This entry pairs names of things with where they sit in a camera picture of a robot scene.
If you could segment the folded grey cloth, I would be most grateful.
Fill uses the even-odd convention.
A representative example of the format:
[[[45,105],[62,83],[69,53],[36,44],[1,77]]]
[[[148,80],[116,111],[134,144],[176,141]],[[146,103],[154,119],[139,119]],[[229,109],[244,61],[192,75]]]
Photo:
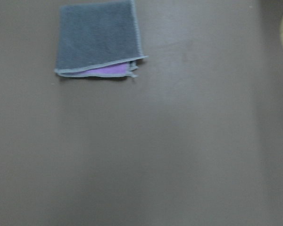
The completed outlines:
[[[142,52],[135,2],[73,4],[59,9],[55,74],[68,78],[135,77]]]

